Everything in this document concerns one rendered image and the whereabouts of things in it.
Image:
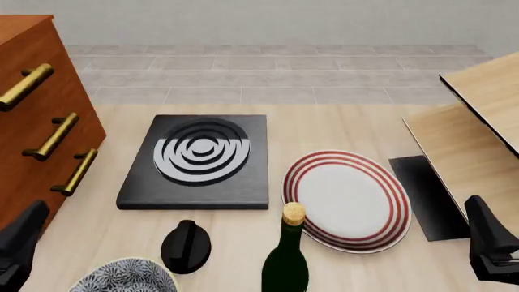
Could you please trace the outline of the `wooden cabinet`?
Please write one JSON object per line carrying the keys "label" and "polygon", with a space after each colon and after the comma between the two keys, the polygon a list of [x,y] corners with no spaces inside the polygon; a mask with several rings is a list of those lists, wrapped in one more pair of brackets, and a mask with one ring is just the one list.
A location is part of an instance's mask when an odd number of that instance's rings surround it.
{"label": "wooden cabinet", "polygon": [[[0,15],[0,96],[24,77],[21,71],[48,63],[54,73],[14,109],[0,111],[0,229],[35,200],[57,213],[66,196],[50,191],[66,184],[80,160],[98,150],[106,137],[101,121],[77,75],[52,16]],[[76,113],[79,121],[46,161],[24,157],[39,148],[57,125],[52,118]]]}

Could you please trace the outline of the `patterned black and white bowl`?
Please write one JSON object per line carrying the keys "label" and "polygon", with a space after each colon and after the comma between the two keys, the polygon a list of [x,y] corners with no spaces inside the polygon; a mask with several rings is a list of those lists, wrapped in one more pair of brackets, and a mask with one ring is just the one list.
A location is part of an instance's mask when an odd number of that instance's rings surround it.
{"label": "patterned black and white bowl", "polygon": [[68,292],[180,292],[174,275],[163,265],[141,257],[113,260],[93,269]]}

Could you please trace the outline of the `white plate with red rings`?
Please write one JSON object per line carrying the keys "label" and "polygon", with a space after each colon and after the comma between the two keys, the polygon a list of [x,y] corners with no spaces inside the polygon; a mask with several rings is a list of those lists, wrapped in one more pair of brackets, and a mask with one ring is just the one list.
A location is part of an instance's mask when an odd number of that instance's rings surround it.
{"label": "white plate with red rings", "polygon": [[413,215],[409,196],[391,172],[345,150],[309,152],[296,160],[281,180],[281,199],[304,206],[306,235],[354,254],[394,247]]}

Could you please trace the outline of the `round black stove knob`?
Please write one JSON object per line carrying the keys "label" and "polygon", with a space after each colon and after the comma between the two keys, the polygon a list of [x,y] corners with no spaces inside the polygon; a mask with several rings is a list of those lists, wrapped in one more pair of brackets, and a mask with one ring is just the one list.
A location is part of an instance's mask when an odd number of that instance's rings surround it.
{"label": "round black stove knob", "polygon": [[161,244],[161,259],[173,274],[191,274],[201,269],[212,251],[207,231],[194,221],[180,221]]}

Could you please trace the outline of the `pale wooden rack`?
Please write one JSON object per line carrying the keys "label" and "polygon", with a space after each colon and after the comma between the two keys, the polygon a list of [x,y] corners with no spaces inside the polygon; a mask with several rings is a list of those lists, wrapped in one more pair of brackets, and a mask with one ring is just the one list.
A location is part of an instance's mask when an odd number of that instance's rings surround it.
{"label": "pale wooden rack", "polygon": [[519,237],[519,52],[440,75],[457,98],[402,121],[421,155],[390,161],[427,240],[468,238],[480,196]]}

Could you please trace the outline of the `flat black stove plate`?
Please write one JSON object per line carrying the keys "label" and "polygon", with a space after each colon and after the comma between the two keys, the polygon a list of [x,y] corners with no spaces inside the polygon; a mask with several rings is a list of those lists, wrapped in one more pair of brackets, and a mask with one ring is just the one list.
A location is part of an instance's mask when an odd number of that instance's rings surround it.
{"label": "flat black stove plate", "polygon": [[268,209],[266,116],[155,116],[116,205],[121,210]]}

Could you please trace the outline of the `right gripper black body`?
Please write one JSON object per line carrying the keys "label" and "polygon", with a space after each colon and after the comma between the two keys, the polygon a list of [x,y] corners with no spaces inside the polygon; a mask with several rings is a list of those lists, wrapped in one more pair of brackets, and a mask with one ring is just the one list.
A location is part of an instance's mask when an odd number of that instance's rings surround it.
{"label": "right gripper black body", "polygon": [[474,274],[480,281],[496,281],[519,286],[519,262],[492,262],[484,255],[470,260]]}

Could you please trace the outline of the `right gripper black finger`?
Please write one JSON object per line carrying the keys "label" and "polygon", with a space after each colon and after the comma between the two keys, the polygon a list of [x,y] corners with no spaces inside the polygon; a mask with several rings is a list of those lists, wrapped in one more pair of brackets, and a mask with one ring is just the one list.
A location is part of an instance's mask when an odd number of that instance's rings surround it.
{"label": "right gripper black finger", "polygon": [[519,251],[519,238],[510,233],[479,195],[465,202],[470,226],[470,257],[512,257]]}

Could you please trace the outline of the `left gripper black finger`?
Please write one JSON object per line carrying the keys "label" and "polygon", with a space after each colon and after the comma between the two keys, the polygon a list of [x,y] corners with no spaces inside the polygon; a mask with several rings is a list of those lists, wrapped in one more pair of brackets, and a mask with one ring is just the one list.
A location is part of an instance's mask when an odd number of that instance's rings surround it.
{"label": "left gripper black finger", "polygon": [[48,215],[45,201],[35,200],[0,230],[0,260],[31,260]]}

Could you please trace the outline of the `dark green corked bottle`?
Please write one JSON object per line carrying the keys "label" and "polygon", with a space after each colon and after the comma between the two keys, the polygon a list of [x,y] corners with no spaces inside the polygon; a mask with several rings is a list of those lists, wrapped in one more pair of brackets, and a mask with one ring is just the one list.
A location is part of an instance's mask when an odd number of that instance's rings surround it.
{"label": "dark green corked bottle", "polygon": [[281,219],[281,236],[264,262],[261,292],[306,292],[309,269],[300,250],[305,208],[302,204],[285,204]]}

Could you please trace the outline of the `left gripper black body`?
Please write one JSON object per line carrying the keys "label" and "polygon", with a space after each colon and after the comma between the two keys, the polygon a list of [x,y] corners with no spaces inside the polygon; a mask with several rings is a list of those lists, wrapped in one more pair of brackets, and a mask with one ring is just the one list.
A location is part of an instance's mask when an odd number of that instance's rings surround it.
{"label": "left gripper black body", "polygon": [[31,271],[31,260],[0,258],[0,292],[19,292]]}

